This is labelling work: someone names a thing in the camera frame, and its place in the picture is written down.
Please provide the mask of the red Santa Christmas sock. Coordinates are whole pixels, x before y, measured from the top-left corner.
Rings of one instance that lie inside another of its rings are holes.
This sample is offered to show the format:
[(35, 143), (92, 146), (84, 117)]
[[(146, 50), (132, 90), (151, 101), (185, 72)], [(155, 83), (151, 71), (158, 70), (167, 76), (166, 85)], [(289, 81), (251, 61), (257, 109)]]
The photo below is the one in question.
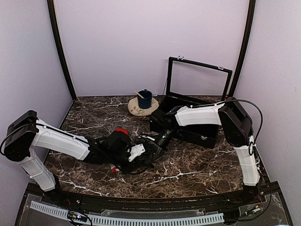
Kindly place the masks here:
[(128, 131), (124, 129), (116, 129), (111, 135), (113, 137), (113, 143), (111, 145), (113, 158), (122, 171), (128, 173), (128, 150), (131, 145), (131, 139), (128, 136)]

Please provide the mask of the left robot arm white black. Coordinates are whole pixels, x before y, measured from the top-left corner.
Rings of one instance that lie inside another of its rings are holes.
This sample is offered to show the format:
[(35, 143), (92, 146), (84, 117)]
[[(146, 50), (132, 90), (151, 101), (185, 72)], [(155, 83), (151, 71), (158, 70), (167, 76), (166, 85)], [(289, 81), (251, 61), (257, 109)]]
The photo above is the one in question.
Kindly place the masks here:
[(109, 163), (128, 173), (134, 159), (131, 139), (125, 131), (114, 131), (98, 139), (73, 135), (46, 124), (29, 110), (9, 125), (0, 153), (17, 162), (56, 205), (66, 202), (59, 179), (39, 159), (34, 147), (42, 147), (74, 157), (89, 164)]

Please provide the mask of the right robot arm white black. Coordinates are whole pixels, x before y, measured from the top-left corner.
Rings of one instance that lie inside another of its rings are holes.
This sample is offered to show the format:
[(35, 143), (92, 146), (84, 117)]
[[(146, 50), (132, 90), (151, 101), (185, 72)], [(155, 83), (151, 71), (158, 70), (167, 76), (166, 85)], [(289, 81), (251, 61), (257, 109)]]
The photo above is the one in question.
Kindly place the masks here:
[(221, 126), (226, 141), (238, 155), (242, 169), (243, 191), (240, 200), (250, 204), (258, 197), (261, 184), (260, 158), (256, 153), (257, 136), (253, 134), (252, 119), (240, 102), (230, 97), (214, 104), (175, 106), (169, 112), (155, 117), (161, 127), (161, 132), (155, 138), (140, 135), (136, 143), (160, 152), (168, 146), (171, 136), (185, 127)]

